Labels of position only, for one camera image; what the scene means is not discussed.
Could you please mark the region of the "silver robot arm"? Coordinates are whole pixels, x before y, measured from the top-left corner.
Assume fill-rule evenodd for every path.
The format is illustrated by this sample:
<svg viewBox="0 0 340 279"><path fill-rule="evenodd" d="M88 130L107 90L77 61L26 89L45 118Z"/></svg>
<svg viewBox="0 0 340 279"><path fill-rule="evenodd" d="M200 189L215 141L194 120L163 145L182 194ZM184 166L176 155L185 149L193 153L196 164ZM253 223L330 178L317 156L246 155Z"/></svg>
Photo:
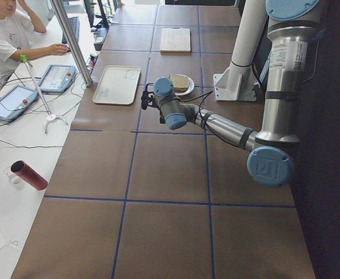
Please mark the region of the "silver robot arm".
<svg viewBox="0 0 340 279"><path fill-rule="evenodd" d="M324 1L246 1L230 65L214 77L214 91L219 101L253 99L246 85L260 38L267 35L271 51L260 131L181 101L167 77L159 77L152 91L142 93L142 108L156 108L160 122L171 130L193 123L247 150L248 173L257 183L270 188L288 184L295 175L294 154L299 145L298 88L307 46L319 31L324 9Z"/></svg>

